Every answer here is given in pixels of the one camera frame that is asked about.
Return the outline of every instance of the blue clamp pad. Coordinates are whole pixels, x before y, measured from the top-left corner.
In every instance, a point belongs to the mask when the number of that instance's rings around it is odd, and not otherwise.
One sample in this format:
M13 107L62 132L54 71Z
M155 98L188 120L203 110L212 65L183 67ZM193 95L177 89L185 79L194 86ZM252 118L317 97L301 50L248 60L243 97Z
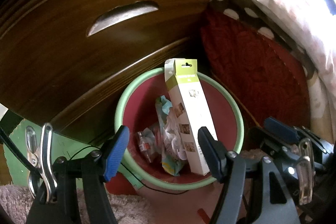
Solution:
M273 117L264 120L264 128L288 144L295 144L300 140L300 137L294 128Z
M128 142L129 129L126 126L120 126L114 137L103 145L102 163L103 167L105 167L103 177L106 182L110 181L117 174Z

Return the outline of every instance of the wooden dresser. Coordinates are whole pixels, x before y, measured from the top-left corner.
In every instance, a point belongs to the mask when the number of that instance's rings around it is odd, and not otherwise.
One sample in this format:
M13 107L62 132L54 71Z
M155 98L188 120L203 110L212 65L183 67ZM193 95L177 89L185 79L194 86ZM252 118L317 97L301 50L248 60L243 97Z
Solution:
M100 143L113 134L116 103L133 79L168 58L202 51L198 32L208 2L5 0L0 102L69 138Z

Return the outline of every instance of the wire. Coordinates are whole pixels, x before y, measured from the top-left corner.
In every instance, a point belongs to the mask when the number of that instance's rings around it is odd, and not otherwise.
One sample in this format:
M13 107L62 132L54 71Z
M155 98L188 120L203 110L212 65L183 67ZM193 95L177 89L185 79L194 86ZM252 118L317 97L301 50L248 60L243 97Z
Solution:
M135 175L134 175L134 173L132 173L122 162L121 162L121 165L123 166L123 167L125 167L125 169L128 171L128 172L130 172L131 174L132 174L132 176L138 181L138 182L140 182L144 187L146 187L146 188L148 188L148 189L151 189L151 190L153 190L153 191L157 191L157 192L161 192L161 193L165 193L165 194L169 194L169 195L182 195L182 194L184 194L184 193L186 193L186 192L188 192L189 190L186 190L186 191L183 191L183 192L181 192L181 193L169 193L169 192L166 192L166 191L162 191L162 190L158 190L158 189L154 189L154 188L152 188L152 187L149 187L148 185L146 185L146 184L144 184L141 180L139 180Z
M72 159L73 159L76 155L78 155L80 152L82 152L83 150L85 150L85 149L87 149L87 148L90 148L90 147L97 148L98 150L100 150L99 147L94 146L94 145L85 146L84 148L82 148L81 150L79 150L79 151L77 151L75 154L73 154L69 160L72 160Z

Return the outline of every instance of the screw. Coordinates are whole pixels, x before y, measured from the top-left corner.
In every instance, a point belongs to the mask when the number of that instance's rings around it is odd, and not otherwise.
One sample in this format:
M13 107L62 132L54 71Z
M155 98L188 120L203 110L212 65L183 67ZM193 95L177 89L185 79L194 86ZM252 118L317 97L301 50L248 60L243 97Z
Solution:
M57 160L56 160L56 162L57 162L58 164L62 164L62 163L64 163L66 160L67 160L67 158L62 156L62 157L58 157Z
M290 173L291 175L295 174L295 169L293 167L288 167L287 169L288 173Z
M235 157L237 157L237 153L234 152L234 151L229 151L228 154L229 154L229 156L230 156L231 158L235 158Z
M93 150L90 152L90 155L93 157L93 158L97 158L101 155L101 152L100 150Z
M262 160L266 163L266 164L270 164L271 160L269 157L263 157Z

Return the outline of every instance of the drawer handle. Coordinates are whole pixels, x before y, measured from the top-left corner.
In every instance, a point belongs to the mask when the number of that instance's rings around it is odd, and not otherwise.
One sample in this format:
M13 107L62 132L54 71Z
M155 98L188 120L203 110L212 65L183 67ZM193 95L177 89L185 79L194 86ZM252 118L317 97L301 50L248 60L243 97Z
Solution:
M124 20L148 14L158 9L158 4L150 0L138 1L132 4L115 7L111 11L108 11L97 18L87 36L89 37Z

